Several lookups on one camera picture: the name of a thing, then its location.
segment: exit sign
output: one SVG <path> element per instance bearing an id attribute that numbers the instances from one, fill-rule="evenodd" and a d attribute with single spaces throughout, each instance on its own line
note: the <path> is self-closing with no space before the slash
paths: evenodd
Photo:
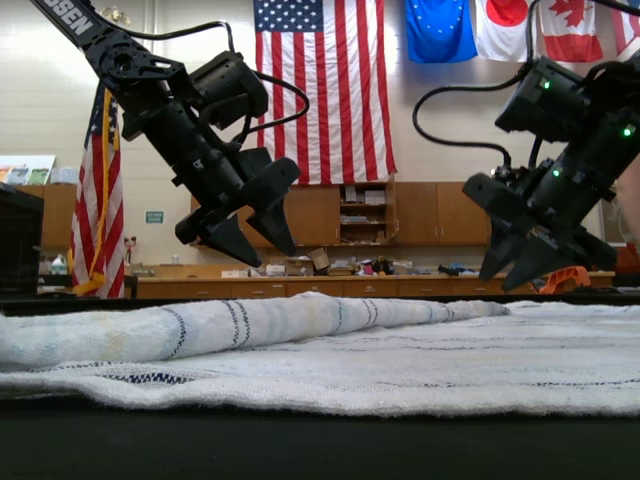
<path id="1" fill-rule="evenodd" d="M 147 212 L 146 213 L 147 223 L 163 223 L 164 222 L 164 212 Z"/>

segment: american flag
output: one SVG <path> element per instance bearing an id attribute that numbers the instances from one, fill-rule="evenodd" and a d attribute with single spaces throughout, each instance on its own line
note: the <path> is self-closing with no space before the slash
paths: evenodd
<path id="1" fill-rule="evenodd" d="M 118 105 L 98 86 L 84 143 L 71 233 L 74 291 L 124 295 L 124 211 Z"/>
<path id="2" fill-rule="evenodd" d="M 396 171 L 384 59 L 384 0 L 254 0 L 258 71 L 306 92 L 309 113 L 259 132 L 258 146 L 300 167 L 300 184 L 342 184 Z M 265 82 L 260 124 L 303 107 Z"/>

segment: red maple leaf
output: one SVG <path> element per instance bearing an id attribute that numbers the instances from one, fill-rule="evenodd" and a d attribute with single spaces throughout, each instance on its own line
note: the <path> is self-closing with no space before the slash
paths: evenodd
<path id="1" fill-rule="evenodd" d="M 593 8 L 593 5 L 585 7 L 585 0 L 556 0 L 549 10 L 556 12 L 556 16 L 569 12 L 565 17 L 567 27 L 577 27 L 584 20 L 584 13 L 590 8 Z"/>

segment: orange object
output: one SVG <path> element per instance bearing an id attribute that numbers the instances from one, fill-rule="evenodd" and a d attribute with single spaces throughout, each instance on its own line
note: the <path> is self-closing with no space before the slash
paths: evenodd
<path id="1" fill-rule="evenodd" d="M 542 295 L 553 295 L 575 290 L 577 287 L 591 286 L 589 273 L 584 267 L 569 267 L 553 272 L 547 284 L 538 290 Z"/>
<path id="2" fill-rule="evenodd" d="M 615 272 L 620 275 L 629 273 L 640 273 L 640 258 L 633 243 L 627 243 L 624 247 L 616 248 L 618 251 L 618 262 Z"/>

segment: wooden cabinet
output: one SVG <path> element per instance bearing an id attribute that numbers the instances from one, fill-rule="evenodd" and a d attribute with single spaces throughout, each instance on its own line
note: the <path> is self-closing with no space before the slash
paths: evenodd
<path id="1" fill-rule="evenodd" d="M 221 282 L 140 283 L 138 298 L 223 299 L 231 297 L 231 286 Z"/>
<path id="2" fill-rule="evenodd" d="M 397 183 L 395 242 L 401 245 L 437 245 L 440 242 L 436 183 Z"/>
<path id="3" fill-rule="evenodd" d="M 76 186 L 24 185 L 16 188 L 44 199 L 42 250 L 66 252 L 71 245 L 71 221 L 76 205 Z"/>
<path id="4" fill-rule="evenodd" d="M 285 197 L 284 211 L 296 245 L 340 242 L 339 187 L 293 187 Z"/>
<path id="5" fill-rule="evenodd" d="M 462 278 L 450 280 L 453 282 L 452 293 L 454 295 L 504 295 L 500 287 L 501 279 L 484 282 L 478 278 Z"/>
<path id="6" fill-rule="evenodd" d="M 342 296 L 342 284 L 340 282 L 287 282 L 287 297 L 293 297 L 300 293 L 318 292 L 332 297 Z"/>
<path id="7" fill-rule="evenodd" d="M 385 210 L 385 221 L 387 222 L 387 242 L 393 241 L 398 234 L 398 201 L 396 197 L 396 181 L 392 175 L 386 184 L 385 200 L 387 203 Z"/>
<path id="8" fill-rule="evenodd" d="M 232 298 L 277 298 L 285 297 L 284 282 L 234 282 L 231 284 Z"/>
<path id="9" fill-rule="evenodd" d="M 432 297 L 451 295 L 448 280 L 398 280 L 398 297 Z"/>
<path id="10" fill-rule="evenodd" d="M 462 182 L 395 185 L 398 245 L 485 246 L 489 217 L 463 192 Z"/>
<path id="11" fill-rule="evenodd" d="M 441 245 L 488 245 L 489 217 L 462 192 L 462 182 L 438 183 Z"/>
<path id="12" fill-rule="evenodd" d="M 397 296 L 396 282 L 393 280 L 367 280 L 344 282 L 342 285 L 344 297 L 395 297 Z"/>

